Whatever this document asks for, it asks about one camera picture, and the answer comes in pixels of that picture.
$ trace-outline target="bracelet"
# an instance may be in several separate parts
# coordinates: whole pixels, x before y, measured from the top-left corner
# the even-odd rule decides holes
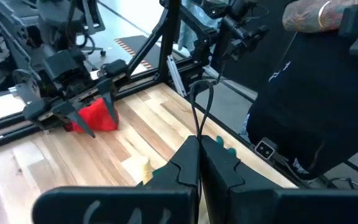
[[[318,24],[320,25],[320,29],[324,28],[323,23],[321,22],[321,15],[323,15],[323,10],[330,3],[331,1],[326,2],[323,6],[321,6],[320,10],[318,11]]]

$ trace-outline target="red object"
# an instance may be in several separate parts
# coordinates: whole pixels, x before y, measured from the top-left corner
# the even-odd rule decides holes
[[[80,109],[78,113],[93,131],[114,131],[118,128],[118,124],[116,124],[110,117],[102,98],[97,99],[91,106]],[[76,131],[78,133],[84,132],[84,130],[76,123],[71,122],[71,125],[71,131]]]

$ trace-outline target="tattooed arm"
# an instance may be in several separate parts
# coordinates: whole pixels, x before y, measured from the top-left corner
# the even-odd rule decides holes
[[[284,11],[283,25],[288,31],[324,32],[338,29],[346,7],[358,0],[299,0]]]

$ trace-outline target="wooden table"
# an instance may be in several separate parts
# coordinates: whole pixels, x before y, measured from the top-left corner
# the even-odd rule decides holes
[[[3,96],[0,117],[22,107],[20,100]],[[95,139],[56,129],[0,147],[0,224],[30,223],[35,199],[54,187],[135,185],[142,178],[137,157],[147,156],[159,168],[195,134],[190,104],[164,84],[117,101],[116,108],[119,130],[96,133]],[[207,120],[203,133],[222,136],[247,166],[282,187],[295,187],[213,121]],[[208,223],[204,200],[200,223]]]

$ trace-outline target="hazard stripe tape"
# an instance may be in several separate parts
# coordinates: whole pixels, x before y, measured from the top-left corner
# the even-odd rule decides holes
[[[136,52],[134,52],[130,47],[128,47],[123,41],[121,41],[120,39],[115,39],[114,40],[118,45],[120,45],[120,47],[122,47],[126,52],[128,52],[131,56],[134,56],[136,54]],[[141,65],[143,65],[145,68],[147,69],[151,69],[153,68],[153,66],[151,66],[151,64],[149,64],[148,62],[146,62],[145,60],[142,60],[140,62]]]

